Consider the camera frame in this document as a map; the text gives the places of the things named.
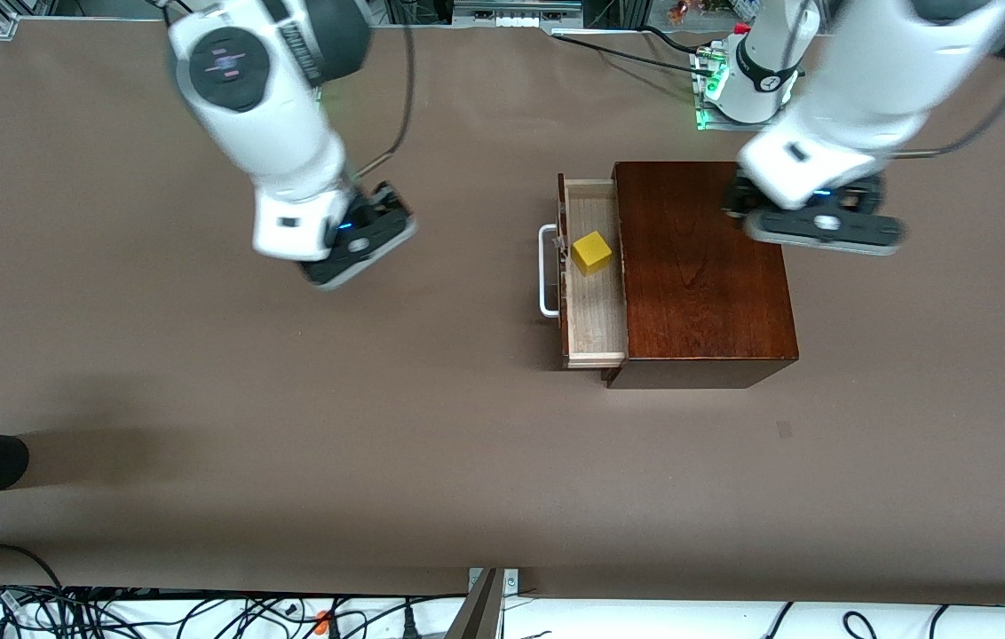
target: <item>drawer front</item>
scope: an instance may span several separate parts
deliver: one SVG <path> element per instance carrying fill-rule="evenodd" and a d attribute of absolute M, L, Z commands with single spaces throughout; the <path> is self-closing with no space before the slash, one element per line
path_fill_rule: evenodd
<path fill-rule="evenodd" d="M 628 331 L 616 186 L 611 179 L 560 175 L 559 199 L 559 321 L 565 368 L 619 368 L 627 353 Z M 570 259 L 570 246 L 593 231 L 599 231 L 613 248 L 613 259 L 602 270 L 585 276 Z"/>

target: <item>wooden cabinet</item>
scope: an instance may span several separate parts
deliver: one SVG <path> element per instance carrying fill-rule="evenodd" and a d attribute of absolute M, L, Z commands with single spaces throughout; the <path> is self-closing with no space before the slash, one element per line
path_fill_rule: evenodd
<path fill-rule="evenodd" d="M 559 302 L 568 369 L 609 388 L 747 388 L 798 360 L 782 250 L 722 213 L 735 163 L 620 163 L 559 176 Z M 613 262 L 568 247 L 600 231 Z"/>

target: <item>drawer handle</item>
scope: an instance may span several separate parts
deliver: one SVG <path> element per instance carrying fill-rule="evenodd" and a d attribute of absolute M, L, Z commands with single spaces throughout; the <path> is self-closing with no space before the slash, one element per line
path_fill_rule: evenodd
<path fill-rule="evenodd" d="M 543 315 L 554 318 L 559 315 L 559 311 L 546 306 L 546 234 L 549 231 L 557 233 L 559 226 L 546 224 L 538 230 L 538 308 L 543 311 Z"/>

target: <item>yellow cube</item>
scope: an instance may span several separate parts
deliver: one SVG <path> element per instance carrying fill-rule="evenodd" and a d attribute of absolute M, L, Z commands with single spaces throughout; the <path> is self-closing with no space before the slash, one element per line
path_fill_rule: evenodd
<path fill-rule="evenodd" d="M 605 243 L 605 238 L 593 231 L 573 243 L 570 255 L 583 275 L 592 275 L 602 270 L 613 259 L 613 250 Z"/>

